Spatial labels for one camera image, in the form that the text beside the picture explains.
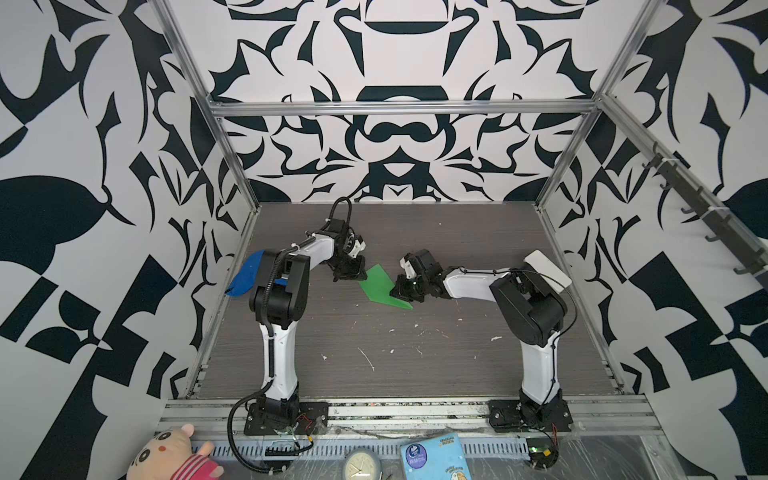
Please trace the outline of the green square paper sheet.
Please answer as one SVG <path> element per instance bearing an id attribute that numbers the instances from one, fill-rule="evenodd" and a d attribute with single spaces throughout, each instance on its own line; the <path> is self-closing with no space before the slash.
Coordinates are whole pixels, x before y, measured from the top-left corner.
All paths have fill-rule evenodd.
<path id="1" fill-rule="evenodd" d="M 410 303 L 390 295 L 395 283 L 380 264 L 369 268 L 366 275 L 367 278 L 359 281 L 359 285 L 370 301 L 400 309 L 413 309 Z"/>

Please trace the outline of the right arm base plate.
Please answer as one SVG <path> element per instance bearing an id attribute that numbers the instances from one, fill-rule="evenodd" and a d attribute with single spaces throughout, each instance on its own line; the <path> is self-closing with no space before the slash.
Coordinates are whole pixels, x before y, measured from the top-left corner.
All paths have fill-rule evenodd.
<path id="1" fill-rule="evenodd" d="M 488 422 L 497 433 L 544 430 L 546 432 L 570 432 L 573 425 L 567 402 L 557 395 L 543 405 L 526 396 L 517 400 L 490 400 Z"/>

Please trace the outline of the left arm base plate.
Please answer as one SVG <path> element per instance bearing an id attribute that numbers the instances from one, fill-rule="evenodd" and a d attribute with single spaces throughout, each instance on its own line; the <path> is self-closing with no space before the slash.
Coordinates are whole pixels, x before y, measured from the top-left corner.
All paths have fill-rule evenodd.
<path id="1" fill-rule="evenodd" d="M 248 407 L 243 433 L 246 436 L 293 433 L 311 435 L 327 426 L 327 402 L 273 402 L 258 400 Z"/>

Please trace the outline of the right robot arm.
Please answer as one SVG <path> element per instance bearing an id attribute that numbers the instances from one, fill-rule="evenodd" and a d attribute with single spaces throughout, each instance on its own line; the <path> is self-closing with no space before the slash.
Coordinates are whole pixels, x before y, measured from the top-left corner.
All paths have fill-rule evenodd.
<path id="1" fill-rule="evenodd" d="M 568 313 L 562 295 L 572 280 L 543 252 L 533 251 L 518 267 L 493 270 L 444 268 L 427 250 L 406 254 L 399 265 L 403 272 L 390 291 L 393 298 L 422 303 L 431 296 L 495 304 L 521 344 L 521 399 L 540 413 L 560 398 L 557 349 Z"/>

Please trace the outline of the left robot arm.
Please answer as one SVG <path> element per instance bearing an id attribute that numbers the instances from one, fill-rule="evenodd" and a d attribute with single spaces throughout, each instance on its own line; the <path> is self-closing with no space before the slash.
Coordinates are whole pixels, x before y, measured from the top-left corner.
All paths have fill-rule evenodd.
<path id="1" fill-rule="evenodd" d="M 262 254 L 249 307 L 262 333 L 264 379 L 256 404 L 267 419 L 288 425 L 299 417 L 296 334 L 312 270 L 326 265 L 335 281 L 365 280 L 364 249 L 348 220 L 328 218 L 302 242 Z"/>

